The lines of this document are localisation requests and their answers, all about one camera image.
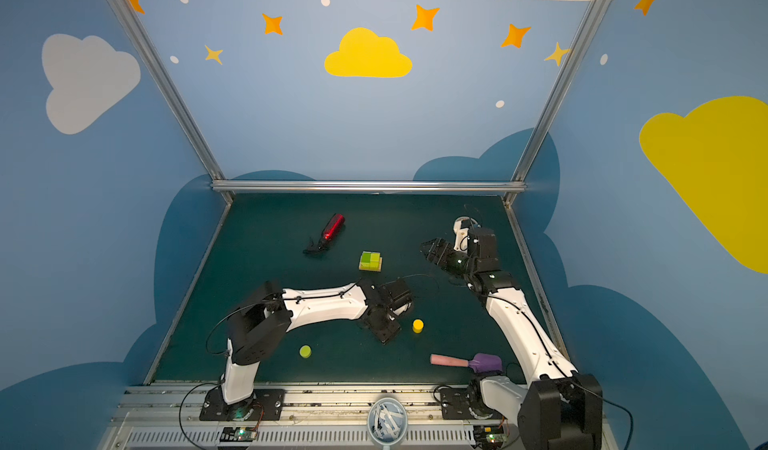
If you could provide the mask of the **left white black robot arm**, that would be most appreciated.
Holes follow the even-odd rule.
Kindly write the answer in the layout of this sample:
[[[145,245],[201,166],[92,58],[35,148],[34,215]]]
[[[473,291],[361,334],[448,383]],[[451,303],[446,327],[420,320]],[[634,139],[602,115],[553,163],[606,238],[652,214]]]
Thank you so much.
[[[361,321],[386,344],[400,331],[398,318],[413,304],[412,292],[399,278],[386,284],[359,279],[342,287],[296,290],[267,281],[222,322],[227,328],[227,357],[220,383],[223,403],[237,406],[253,398],[262,361],[287,333],[336,320]]]

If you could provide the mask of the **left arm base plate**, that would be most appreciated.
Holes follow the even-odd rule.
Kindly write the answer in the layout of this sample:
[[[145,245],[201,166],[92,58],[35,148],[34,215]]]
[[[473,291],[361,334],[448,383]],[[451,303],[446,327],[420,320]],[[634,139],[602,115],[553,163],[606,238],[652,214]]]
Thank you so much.
[[[277,421],[282,413],[284,398],[283,389],[254,389],[244,400],[228,404],[223,398],[223,390],[215,387],[207,392],[199,419],[217,422]]]

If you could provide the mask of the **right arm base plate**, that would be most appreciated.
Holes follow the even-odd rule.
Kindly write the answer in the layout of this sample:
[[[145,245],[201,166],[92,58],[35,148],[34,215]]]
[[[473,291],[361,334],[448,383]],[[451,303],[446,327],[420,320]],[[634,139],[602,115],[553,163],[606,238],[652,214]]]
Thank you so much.
[[[433,389],[444,420],[501,420],[515,418],[525,398],[525,392],[504,387],[448,387]]]

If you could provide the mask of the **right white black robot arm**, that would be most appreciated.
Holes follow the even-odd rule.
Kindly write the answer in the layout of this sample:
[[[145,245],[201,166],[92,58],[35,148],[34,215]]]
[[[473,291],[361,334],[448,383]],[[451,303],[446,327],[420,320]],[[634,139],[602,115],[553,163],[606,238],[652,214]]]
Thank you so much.
[[[557,349],[532,314],[524,293],[503,270],[493,230],[470,217],[458,218],[455,238],[421,244],[427,261],[461,279],[497,323],[526,384],[513,383],[498,358],[481,355],[464,396],[476,419],[500,414],[517,429],[526,449],[599,449],[603,392],[596,378],[581,374]]]

